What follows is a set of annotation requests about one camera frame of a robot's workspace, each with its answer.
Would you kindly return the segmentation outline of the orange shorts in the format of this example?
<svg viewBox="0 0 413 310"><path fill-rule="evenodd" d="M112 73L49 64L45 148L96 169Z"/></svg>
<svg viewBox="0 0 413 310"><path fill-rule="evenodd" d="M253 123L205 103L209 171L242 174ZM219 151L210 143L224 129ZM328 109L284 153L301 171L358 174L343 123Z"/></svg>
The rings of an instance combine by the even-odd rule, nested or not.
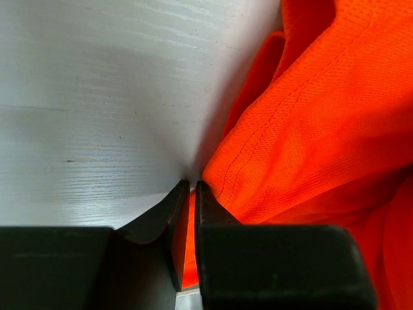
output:
<svg viewBox="0 0 413 310"><path fill-rule="evenodd" d="M331 223L412 308L412 2L283 1L202 179L243 223Z"/></svg>

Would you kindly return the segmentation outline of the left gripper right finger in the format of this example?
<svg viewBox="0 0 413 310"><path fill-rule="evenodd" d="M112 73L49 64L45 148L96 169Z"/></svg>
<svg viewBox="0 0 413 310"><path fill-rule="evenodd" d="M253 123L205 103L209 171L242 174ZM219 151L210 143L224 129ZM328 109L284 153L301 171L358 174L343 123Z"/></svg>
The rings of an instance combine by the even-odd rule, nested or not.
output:
<svg viewBox="0 0 413 310"><path fill-rule="evenodd" d="M196 185L194 237L204 309L375 309L348 232L334 225L244 225Z"/></svg>

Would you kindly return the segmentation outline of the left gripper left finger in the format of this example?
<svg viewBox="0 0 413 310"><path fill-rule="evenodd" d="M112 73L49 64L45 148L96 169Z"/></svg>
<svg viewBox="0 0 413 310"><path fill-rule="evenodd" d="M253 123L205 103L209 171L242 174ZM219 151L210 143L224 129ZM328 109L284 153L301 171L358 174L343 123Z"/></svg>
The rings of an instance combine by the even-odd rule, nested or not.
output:
<svg viewBox="0 0 413 310"><path fill-rule="evenodd" d="M173 309L190 184L119 229L2 227L2 309Z"/></svg>

